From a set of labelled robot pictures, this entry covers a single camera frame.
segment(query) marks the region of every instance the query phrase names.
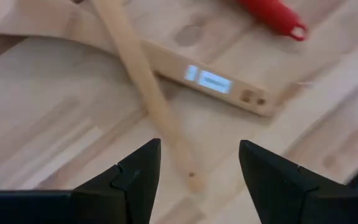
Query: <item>wooden stick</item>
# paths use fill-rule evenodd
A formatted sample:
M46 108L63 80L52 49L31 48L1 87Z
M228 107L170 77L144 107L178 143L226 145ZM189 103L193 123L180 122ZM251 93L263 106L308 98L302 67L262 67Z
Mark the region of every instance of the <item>wooden stick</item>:
M70 1L0 0L0 34L63 38L116 54L99 19ZM273 115L275 102L263 89L148 40L140 44L151 69L162 76L253 113Z
M147 57L140 48L140 41L121 9L120 1L92 0L92 2L116 44L130 78L142 95L151 118L171 146L172 159L180 175L192 191L202 190L203 175L191 154L190 144L182 135L177 119L163 97Z

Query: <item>black plastic part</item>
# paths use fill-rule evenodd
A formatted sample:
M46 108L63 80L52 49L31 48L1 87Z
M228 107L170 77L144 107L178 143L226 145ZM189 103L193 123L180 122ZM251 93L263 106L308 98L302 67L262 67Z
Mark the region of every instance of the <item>black plastic part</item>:
M358 223L358 191L250 141L239 157L262 224Z
M160 140L74 190L0 191L0 223L148 223L160 175Z

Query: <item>wooden table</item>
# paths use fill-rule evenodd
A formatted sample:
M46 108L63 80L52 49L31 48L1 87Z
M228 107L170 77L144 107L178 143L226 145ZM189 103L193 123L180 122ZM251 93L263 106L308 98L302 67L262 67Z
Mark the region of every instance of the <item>wooden table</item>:
M311 27L307 42L272 34L234 2L124 1L142 37L264 88L281 106L260 118L162 80L207 188L189 193L163 145L152 223L258 223L240 139L339 182L358 170L358 1L285 3ZM34 37L7 50L19 41L0 37L0 189L70 189L160 136L118 58Z

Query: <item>red object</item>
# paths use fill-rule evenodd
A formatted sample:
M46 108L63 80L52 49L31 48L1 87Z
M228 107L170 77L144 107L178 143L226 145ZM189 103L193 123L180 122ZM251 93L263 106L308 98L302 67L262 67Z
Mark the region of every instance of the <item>red object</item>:
M279 0L238 0L258 20L281 35L297 41L307 38L308 28L300 22L300 17Z

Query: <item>wood grain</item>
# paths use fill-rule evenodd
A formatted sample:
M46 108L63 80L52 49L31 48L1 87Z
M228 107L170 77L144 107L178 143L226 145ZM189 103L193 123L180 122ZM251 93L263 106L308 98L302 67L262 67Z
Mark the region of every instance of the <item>wood grain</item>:
M73 3L60 0L10 0L8 3L0 2L0 34L62 38L117 54L117 47L109 41L99 19ZM53 19L49 16L51 13L55 14ZM141 46L149 58L151 69L161 76L264 116L273 113L274 104L266 91L148 40L141 40ZM216 91L201 82L186 79L190 65L228 79L230 86L227 92ZM243 92L251 96L244 97Z
M358 89L358 1L285 1L311 24L311 39L301 45L266 31L232 2L171 2L124 5L142 38L277 92L292 83L297 89L282 97L283 111L261 118L160 83L206 173L206 190L191 194L117 58L80 44L29 38L0 56L0 141L14 128L43 125L35 135L18 134L15 152L1 145L9 157L0 157L0 189L71 189L149 139L162 138L151 223L181 223L177 217L183 217L188 223L256 224L238 163L240 139L269 146L286 136L272 151L282 155L295 143L288 154L294 161L341 182L358 169L358 90L348 98ZM327 51L333 54L320 57ZM299 64L288 66L292 61ZM75 102L72 108L51 113L67 100ZM56 118L51 125L48 114Z

